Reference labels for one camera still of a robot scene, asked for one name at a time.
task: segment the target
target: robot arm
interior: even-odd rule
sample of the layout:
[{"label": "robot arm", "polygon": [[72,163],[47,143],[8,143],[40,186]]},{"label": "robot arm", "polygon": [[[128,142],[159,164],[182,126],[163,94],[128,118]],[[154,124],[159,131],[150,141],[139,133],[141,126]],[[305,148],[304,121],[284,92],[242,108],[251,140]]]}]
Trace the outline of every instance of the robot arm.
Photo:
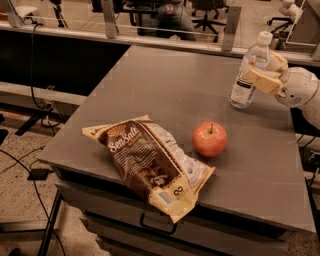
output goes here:
[{"label": "robot arm", "polygon": [[315,74],[301,67],[288,68],[287,60],[273,51],[267,71],[246,65],[241,72],[262,92],[289,108],[299,108],[304,118],[320,130],[320,82]]}]

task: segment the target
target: water bottle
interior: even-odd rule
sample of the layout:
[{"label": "water bottle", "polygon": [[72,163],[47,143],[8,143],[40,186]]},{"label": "water bottle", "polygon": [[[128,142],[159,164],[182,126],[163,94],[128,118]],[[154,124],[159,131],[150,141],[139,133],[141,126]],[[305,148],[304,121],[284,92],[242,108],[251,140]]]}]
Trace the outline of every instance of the water bottle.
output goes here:
[{"label": "water bottle", "polygon": [[241,68],[243,65],[249,64],[263,71],[266,70],[270,60],[269,45],[271,40],[272,34],[270,32],[260,32],[257,37],[257,43],[251,46],[244,54],[237,81],[233,85],[229,98],[232,106],[236,108],[246,108],[251,104],[256,87],[252,86],[252,83],[242,77]]}]

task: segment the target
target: drawer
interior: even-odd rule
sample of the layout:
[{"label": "drawer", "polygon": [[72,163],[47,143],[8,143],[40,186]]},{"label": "drawer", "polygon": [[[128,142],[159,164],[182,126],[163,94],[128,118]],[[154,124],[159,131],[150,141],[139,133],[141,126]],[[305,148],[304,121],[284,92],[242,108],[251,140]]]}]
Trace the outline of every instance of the drawer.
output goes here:
[{"label": "drawer", "polygon": [[208,250],[206,250],[206,248],[203,248],[203,250],[201,250],[200,248],[195,248],[190,244],[183,243],[182,241],[171,239],[168,236],[163,237],[156,234],[150,234],[150,232],[142,228],[136,228],[131,225],[122,225],[106,218],[83,215],[80,219],[89,232],[95,233],[98,236],[105,238],[109,242],[112,242],[112,240],[120,241],[118,246],[122,246],[123,244],[126,246],[126,249],[131,248],[133,253],[135,253],[131,254],[131,251],[129,249],[130,252],[127,251],[127,254],[122,254],[121,256],[131,256],[136,255],[136,253],[141,253],[140,255],[150,256],[217,255],[213,251],[209,252]]},{"label": "drawer", "polygon": [[96,242],[101,250],[109,252],[112,256],[159,256],[159,254],[150,253],[133,246],[128,246],[103,236],[97,236]]},{"label": "drawer", "polygon": [[167,215],[139,200],[71,182],[59,181],[57,187],[70,205],[78,207],[84,213],[105,217],[194,246],[240,256],[257,253],[261,256],[281,255],[287,251],[285,242],[236,229],[208,218],[190,214],[173,225]]}]

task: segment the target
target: red apple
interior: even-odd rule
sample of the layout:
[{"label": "red apple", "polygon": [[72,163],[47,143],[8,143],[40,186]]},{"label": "red apple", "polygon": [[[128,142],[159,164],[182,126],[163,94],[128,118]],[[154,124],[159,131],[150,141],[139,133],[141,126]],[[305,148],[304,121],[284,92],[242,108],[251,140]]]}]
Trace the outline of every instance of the red apple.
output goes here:
[{"label": "red apple", "polygon": [[227,143],[225,129],[216,122],[203,122],[199,124],[192,134],[194,149],[204,157],[219,155]]}]

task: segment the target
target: gray table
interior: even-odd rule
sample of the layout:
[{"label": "gray table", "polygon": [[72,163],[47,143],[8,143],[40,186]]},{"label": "gray table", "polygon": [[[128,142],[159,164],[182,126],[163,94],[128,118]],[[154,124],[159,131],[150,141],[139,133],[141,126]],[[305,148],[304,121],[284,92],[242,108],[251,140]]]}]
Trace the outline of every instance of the gray table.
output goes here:
[{"label": "gray table", "polygon": [[[131,46],[39,160],[57,172],[123,186],[104,146],[82,135],[81,128],[148,114],[188,155],[216,167],[198,206],[289,233],[315,232],[290,111],[260,92],[248,109],[231,107],[228,96],[239,64],[235,58]],[[228,133],[225,151],[210,160],[191,145],[193,129],[206,120],[219,122]]]}]

